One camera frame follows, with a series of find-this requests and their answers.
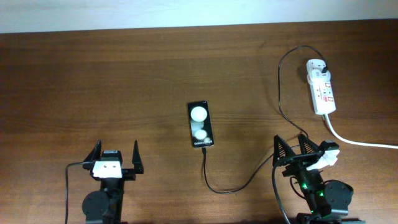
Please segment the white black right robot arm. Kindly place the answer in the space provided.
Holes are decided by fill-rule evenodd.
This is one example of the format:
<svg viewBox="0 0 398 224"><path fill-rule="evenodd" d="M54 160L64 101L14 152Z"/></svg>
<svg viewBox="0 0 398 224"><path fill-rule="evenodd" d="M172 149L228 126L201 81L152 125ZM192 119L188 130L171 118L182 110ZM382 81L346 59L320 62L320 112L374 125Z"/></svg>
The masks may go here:
<svg viewBox="0 0 398 224"><path fill-rule="evenodd" d="M298 136L298 143L300 154L296 154L280 136L274 136L272 186L285 221L290 222L275 182L278 167L285 168L282 172L284 177L297 181L302 198L310 209L310 213L299 213L295 223L343 223L354 190L339 180L323 180L320 173L322 168L335 165L340 153L339 145L331 140L317 145L303 134Z"/></svg>

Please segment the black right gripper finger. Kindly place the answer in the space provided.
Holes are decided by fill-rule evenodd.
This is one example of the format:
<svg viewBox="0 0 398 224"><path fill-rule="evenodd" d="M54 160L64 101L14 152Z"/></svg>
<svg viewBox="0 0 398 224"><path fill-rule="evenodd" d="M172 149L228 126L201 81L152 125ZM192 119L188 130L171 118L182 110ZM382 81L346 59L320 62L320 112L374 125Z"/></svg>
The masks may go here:
<svg viewBox="0 0 398 224"><path fill-rule="evenodd" d="M300 134L298 136L298 143L300 146L301 154L310 154L314 152L318 152L318 145L316 145L313 141L309 140L304 134Z"/></svg>
<svg viewBox="0 0 398 224"><path fill-rule="evenodd" d="M286 157L295 156L293 149L279 136L274 136L274 153L272 165L276 165L277 162Z"/></svg>

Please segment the black smartphone silver frame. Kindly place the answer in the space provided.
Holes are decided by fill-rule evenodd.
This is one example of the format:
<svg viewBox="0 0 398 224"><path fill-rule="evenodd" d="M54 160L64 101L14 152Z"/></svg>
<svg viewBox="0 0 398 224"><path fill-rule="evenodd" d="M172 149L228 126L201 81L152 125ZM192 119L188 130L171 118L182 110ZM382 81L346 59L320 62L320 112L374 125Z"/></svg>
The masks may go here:
<svg viewBox="0 0 398 224"><path fill-rule="evenodd" d="M190 136L194 148L213 146L215 139L207 101L187 103Z"/></svg>

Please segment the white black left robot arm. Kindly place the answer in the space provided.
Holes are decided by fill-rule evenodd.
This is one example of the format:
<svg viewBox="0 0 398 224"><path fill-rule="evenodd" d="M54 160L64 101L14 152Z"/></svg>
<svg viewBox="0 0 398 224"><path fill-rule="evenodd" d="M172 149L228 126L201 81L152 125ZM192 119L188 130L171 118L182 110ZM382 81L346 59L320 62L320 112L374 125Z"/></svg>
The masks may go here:
<svg viewBox="0 0 398 224"><path fill-rule="evenodd" d="M121 223L125 182L135 181L137 174L144 173L137 141L131 162L132 168L123 168L121 151L103 151L101 141L86 156L82 167L100 182L99 190L89 193L82 202L86 223Z"/></svg>

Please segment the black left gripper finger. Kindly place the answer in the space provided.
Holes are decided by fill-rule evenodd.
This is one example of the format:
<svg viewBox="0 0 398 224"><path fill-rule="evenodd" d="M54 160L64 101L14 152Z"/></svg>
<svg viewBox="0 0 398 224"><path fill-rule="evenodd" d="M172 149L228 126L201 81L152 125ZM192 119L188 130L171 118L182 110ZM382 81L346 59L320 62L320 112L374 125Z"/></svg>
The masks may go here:
<svg viewBox="0 0 398 224"><path fill-rule="evenodd" d="M134 141L133 153L132 153L132 164L134 166L134 172L136 174L144 173L144 165L139 154L139 146L137 140Z"/></svg>
<svg viewBox="0 0 398 224"><path fill-rule="evenodd" d="M98 140L93 150L84 159L83 169L92 170L94 168L95 162L100 160L100 157L101 157L101 141Z"/></svg>

